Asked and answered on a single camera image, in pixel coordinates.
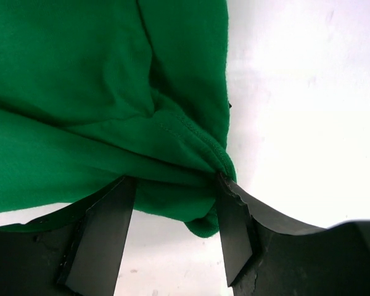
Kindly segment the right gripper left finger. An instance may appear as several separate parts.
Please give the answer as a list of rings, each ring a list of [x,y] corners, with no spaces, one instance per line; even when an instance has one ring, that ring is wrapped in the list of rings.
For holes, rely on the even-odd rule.
[[[136,180],[26,224],[0,227],[0,295],[113,295],[130,225]]]

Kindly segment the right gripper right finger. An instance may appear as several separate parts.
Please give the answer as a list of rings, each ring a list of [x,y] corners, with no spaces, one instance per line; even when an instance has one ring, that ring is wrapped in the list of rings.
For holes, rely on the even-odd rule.
[[[235,295],[370,295],[370,221],[327,229],[216,177],[227,284]]]

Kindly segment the green t shirt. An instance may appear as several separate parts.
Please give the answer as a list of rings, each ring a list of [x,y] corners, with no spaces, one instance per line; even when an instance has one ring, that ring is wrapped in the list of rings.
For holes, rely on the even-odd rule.
[[[226,1],[0,1],[0,213],[121,176],[137,210],[218,232]]]

